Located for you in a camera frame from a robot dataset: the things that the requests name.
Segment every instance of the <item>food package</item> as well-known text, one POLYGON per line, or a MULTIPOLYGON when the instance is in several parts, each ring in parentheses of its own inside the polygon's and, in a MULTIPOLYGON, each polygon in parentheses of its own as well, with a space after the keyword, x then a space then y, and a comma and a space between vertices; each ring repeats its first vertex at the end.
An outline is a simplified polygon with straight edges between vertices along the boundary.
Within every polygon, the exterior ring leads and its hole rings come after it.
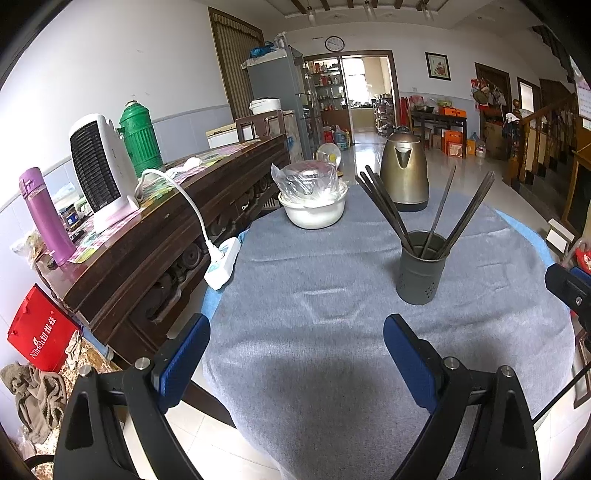
POLYGON ((339 197, 336 166, 318 160, 292 163, 282 169, 271 165, 271 176, 284 200, 310 207, 334 203, 339 197))

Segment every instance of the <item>metal bolt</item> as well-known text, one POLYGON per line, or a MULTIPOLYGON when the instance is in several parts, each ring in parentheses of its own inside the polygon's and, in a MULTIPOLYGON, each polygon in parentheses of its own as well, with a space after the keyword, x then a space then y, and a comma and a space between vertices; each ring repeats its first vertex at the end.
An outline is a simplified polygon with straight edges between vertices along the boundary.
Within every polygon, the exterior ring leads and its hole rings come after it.
POLYGON ((509 365, 503 365, 501 367, 501 373, 508 378, 511 378, 511 377, 513 377, 513 375, 515 375, 515 372, 513 371, 513 369, 509 365))
POLYGON ((453 358, 452 356, 448 356, 443 361, 443 365, 448 367, 449 370, 455 370, 460 367, 460 361, 457 358, 453 358))
POLYGON ((80 375, 81 377, 88 377, 88 375, 90 375, 90 372, 92 372, 92 367, 90 365, 82 365, 78 369, 78 375, 80 375))
POLYGON ((142 358, 138 358, 135 361, 134 366, 138 370, 145 370, 146 368, 148 368, 150 366, 150 359, 146 356, 143 356, 142 358))

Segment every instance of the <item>orange box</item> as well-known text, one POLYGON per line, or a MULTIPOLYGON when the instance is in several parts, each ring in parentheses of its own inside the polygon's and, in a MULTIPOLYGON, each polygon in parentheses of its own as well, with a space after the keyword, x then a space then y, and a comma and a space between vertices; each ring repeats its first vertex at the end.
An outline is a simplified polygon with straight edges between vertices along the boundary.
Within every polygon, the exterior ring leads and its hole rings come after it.
POLYGON ((442 106, 439 107, 439 113, 441 115, 450 115, 450 116, 461 116, 466 118, 466 111, 465 110, 460 110, 458 108, 453 108, 450 106, 442 106))
POLYGON ((466 154, 476 155, 476 141, 466 140, 466 154))
POLYGON ((464 146, 461 143, 449 142, 447 144, 446 154, 449 157, 461 157, 464 146))
POLYGON ((464 135, 462 132, 456 132, 453 130, 446 130, 444 137, 443 137, 443 143, 441 144, 441 149, 445 152, 445 154, 447 155, 447 144, 449 142, 454 142, 454 143, 459 143, 461 144, 462 141, 464 139, 464 135))

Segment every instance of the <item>white power cord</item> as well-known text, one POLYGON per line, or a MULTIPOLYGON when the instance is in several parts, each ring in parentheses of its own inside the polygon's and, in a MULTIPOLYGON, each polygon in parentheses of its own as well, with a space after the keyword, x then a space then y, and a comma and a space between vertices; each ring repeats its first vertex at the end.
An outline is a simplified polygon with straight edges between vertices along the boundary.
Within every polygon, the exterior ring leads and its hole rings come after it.
POLYGON ((164 178, 174 188, 176 188, 178 190, 178 192, 183 197, 185 197, 185 199, 188 201, 189 205, 193 208, 193 210, 195 210, 195 213, 197 214, 197 218, 199 218, 199 223, 201 224, 201 230, 203 232, 203 237, 205 239, 205 245, 207 245, 207 250, 209 251, 209 257, 211 258, 212 263, 219 262, 224 257, 224 253, 222 251, 220 251, 220 249, 218 247, 216 247, 213 244, 213 242, 209 239, 209 237, 207 236, 207 232, 205 230, 205 223, 203 223, 203 217, 201 217, 201 213, 199 213, 199 209, 197 208, 197 205, 195 205, 195 202, 191 199, 191 197, 187 194, 187 192, 185 192, 184 189, 178 183, 176 183, 172 178, 170 178, 164 172, 159 171, 159 170, 155 170, 153 168, 148 168, 148 169, 144 170, 142 173, 142 177, 139 180, 138 186, 135 188, 135 194, 134 194, 135 197, 138 200, 141 197, 141 193, 142 193, 141 188, 142 188, 142 185, 144 184, 144 178, 148 173, 153 173, 154 175, 157 175, 158 177, 164 178))

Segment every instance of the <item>refrigerator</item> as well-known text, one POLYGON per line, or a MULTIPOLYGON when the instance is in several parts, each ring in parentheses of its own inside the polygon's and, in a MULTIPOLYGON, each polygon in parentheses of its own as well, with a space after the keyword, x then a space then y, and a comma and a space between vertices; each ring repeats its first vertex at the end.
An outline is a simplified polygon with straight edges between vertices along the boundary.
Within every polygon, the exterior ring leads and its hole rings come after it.
POLYGON ((287 46, 245 64, 254 99, 278 98, 282 110, 294 111, 303 158, 312 160, 322 143, 322 118, 304 56, 287 46))

